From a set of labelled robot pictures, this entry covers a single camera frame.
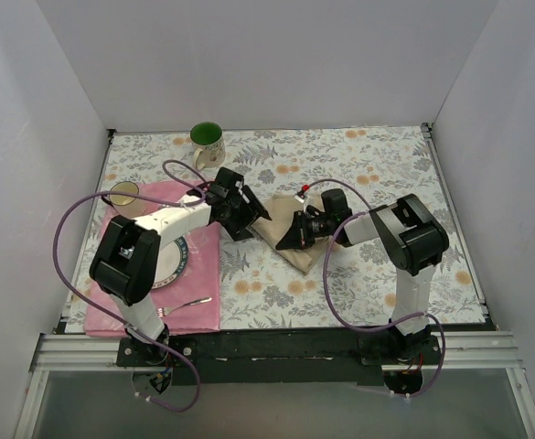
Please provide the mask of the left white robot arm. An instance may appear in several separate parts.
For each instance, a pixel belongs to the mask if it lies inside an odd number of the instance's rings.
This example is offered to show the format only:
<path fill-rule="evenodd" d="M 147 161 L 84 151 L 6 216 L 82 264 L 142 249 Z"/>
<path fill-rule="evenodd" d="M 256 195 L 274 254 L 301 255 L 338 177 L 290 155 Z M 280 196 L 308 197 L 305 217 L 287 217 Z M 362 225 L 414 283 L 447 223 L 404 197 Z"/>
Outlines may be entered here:
<path fill-rule="evenodd" d="M 226 167 L 210 182 L 192 187 L 177 202 L 149 215 L 117 215 L 105 229 L 90 267 L 90 277 L 117 305 L 132 350 L 148 365 L 162 364 L 169 353 L 169 329 L 158 315 L 150 291 L 159 253 L 187 233 L 217 222 L 234 241 L 249 239 L 248 228 L 270 214 Z"/>

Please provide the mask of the beige cloth napkin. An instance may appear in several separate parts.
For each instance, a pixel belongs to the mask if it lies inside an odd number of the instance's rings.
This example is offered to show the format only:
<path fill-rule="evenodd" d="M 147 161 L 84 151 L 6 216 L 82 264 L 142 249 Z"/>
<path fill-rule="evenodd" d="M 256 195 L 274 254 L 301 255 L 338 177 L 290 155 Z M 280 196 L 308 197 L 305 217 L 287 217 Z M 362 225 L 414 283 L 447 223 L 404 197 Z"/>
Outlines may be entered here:
<path fill-rule="evenodd" d="M 325 254 L 330 237 L 315 238 L 307 247 L 300 246 L 300 232 L 292 231 L 296 211 L 303 211 L 303 204 L 293 195 L 275 194 L 263 205 L 271 219 L 258 218 L 254 231 L 294 268 L 308 273 Z"/>

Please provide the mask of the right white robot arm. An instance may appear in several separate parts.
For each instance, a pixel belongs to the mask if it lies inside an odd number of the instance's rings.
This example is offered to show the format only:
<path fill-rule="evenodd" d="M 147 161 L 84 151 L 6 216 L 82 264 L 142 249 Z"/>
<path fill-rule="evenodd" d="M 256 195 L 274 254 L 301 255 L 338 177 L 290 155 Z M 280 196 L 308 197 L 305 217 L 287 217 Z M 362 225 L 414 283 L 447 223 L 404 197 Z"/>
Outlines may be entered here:
<path fill-rule="evenodd" d="M 344 247 L 379 239 L 397 274 L 389 324 L 366 329 L 340 323 L 361 334 L 360 355 L 367 361 L 405 364 L 419 358 L 432 338 L 427 311 L 433 275 L 449 248 L 445 229 L 414 194 L 364 214 L 352 212 L 340 188 L 323 192 L 321 199 L 322 209 L 307 206 L 294 213 L 275 249 L 306 250 L 328 236 Z"/>

